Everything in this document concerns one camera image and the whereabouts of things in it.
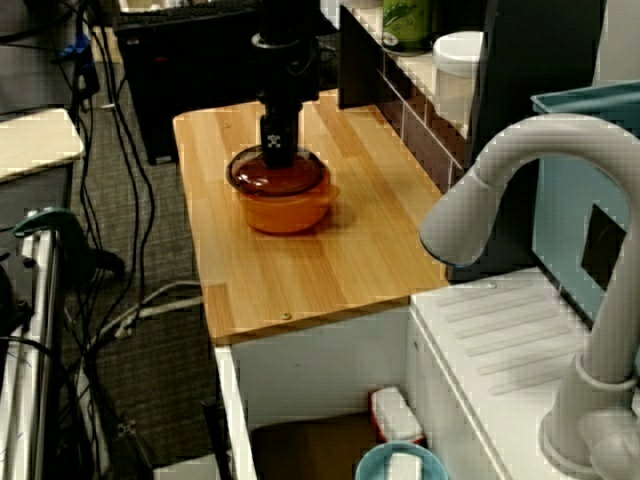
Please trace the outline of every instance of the teal bin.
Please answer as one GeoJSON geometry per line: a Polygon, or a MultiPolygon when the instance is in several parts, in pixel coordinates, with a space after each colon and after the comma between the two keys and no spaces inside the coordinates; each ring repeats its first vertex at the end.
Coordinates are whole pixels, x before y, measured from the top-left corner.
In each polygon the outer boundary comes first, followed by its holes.
{"type": "MultiPolygon", "coordinates": [[[[537,113],[589,115],[640,137],[640,81],[546,93],[531,100],[537,113]]],[[[592,320],[605,293],[582,268],[594,205],[624,230],[629,226],[626,199],[609,177],[579,160],[542,159],[533,251],[592,320]]]]}
{"type": "Polygon", "coordinates": [[[580,113],[614,123],[640,137],[640,82],[579,88],[531,97],[536,113],[580,113]]]}

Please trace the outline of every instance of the faucet spout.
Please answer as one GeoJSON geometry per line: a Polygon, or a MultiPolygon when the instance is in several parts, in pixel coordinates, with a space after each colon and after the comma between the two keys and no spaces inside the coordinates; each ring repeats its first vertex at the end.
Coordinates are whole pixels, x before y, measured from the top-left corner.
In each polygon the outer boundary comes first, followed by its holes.
{"type": "Polygon", "coordinates": [[[599,478],[578,423],[595,409],[629,409],[636,383],[631,375],[640,347],[640,140],[583,115],[549,114],[516,123],[485,146],[467,175],[429,212],[420,239],[445,263],[473,263],[491,234],[509,180],[524,164],[551,155],[592,164],[618,185],[629,204],[629,229],[591,341],[569,368],[541,428],[543,451],[557,467],[580,478],[599,478]]]}

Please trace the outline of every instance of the white container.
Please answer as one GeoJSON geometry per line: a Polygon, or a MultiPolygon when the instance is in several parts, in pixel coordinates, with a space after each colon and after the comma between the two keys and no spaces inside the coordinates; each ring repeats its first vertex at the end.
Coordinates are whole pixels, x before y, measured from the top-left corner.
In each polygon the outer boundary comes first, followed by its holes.
{"type": "Polygon", "coordinates": [[[436,113],[454,126],[469,123],[482,32],[457,32],[440,37],[433,46],[436,67],[436,113]]]}

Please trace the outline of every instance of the brown glass lid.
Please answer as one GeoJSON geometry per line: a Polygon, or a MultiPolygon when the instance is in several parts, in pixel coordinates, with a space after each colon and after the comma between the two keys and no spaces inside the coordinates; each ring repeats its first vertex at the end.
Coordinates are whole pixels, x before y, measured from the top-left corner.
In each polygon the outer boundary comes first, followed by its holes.
{"type": "Polygon", "coordinates": [[[235,188],[249,195],[286,197],[318,186],[326,167],[313,153],[299,149],[293,166],[267,168],[262,147],[243,150],[227,166],[227,179],[235,188]]]}

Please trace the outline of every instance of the faucet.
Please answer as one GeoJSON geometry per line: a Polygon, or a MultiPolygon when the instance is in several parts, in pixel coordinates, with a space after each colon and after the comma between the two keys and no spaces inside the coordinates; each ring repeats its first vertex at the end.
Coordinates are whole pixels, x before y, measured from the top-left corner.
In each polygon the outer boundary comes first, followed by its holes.
{"type": "Polygon", "coordinates": [[[509,180],[547,155],[578,158],[608,175],[626,197],[630,222],[590,341],[568,367],[540,425],[540,448],[552,465],[579,479],[640,480],[640,426],[631,411],[640,347],[640,140],[584,115],[540,115],[513,124],[427,214],[420,240],[443,263],[475,262],[509,180]]]}

